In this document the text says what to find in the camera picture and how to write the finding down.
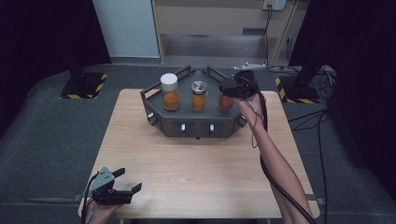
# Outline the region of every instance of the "person's arm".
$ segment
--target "person's arm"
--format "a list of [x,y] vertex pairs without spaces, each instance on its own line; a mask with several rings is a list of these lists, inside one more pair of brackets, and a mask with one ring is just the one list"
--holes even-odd
[[[247,123],[256,138],[257,146],[268,172],[274,180],[291,197],[293,197],[310,216],[312,216],[312,212],[308,205],[300,180],[290,167],[289,163],[277,149],[267,131],[264,130],[261,117],[254,112],[248,101],[237,99],[234,99],[234,101],[239,105],[241,113],[247,119]],[[250,99],[250,102],[256,108],[257,113],[262,114],[260,98],[257,94]],[[275,195],[284,223],[309,223],[294,207],[294,205],[292,205],[272,184],[271,188]]]
[[100,205],[94,200],[88,201],[87,219],[89,224],[106,224],[122,204],[116,205]]

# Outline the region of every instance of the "forearm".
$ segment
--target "forearm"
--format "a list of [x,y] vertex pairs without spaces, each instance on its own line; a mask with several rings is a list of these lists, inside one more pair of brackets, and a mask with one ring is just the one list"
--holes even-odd
[[[261,120],[249,116],[248,124],[253,131],[265,166],[274,180],[311,215],[304,189],[289,163],[277,149]],[[300,212],[274,187],[271,186],[285,223],[305,223]]]

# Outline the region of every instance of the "glass jar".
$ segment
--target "glass jar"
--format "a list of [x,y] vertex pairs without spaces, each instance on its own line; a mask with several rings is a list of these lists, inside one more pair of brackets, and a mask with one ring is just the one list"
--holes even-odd
[[180,106],[177,92],[177,76],[167,73],[161,76],[161,87],[163,88],[163,107],[167,110],[176,110]]
[[224,95],[221,91],[219,96],[219,107],[221,109],[230,109],[233,107],[233,98]]
[[194,81],[191,84],[191,105],[194,111],[204,111],[206,106],[206,83]]

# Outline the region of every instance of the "orange contents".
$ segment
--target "orange contents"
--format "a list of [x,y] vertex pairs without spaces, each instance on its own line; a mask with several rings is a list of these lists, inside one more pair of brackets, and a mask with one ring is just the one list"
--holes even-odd
[[195,95],[193,94],[191,97],[192,109],[195,111],[203,111],[205,110],[206,105],[206,94]]
[[177,91],[163,93],[163,107],[168,110],[176,110],[180,106]]
[[219,107],[222,109],[230,109],[233,107],[233,98],[228,97],[220,92]]

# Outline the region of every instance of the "power outlet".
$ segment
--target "power outlet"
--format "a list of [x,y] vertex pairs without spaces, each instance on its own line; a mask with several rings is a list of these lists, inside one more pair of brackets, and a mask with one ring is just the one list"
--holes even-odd
[[281,11],[286,5],[287,0],[264,0],[262,4],[262,10],[269,10],[270,7],[272,10]]
[[275,0],[264,0],[264,3],[262,4],[262,9],[263,10],[269,10],[270,7],[274,7]]

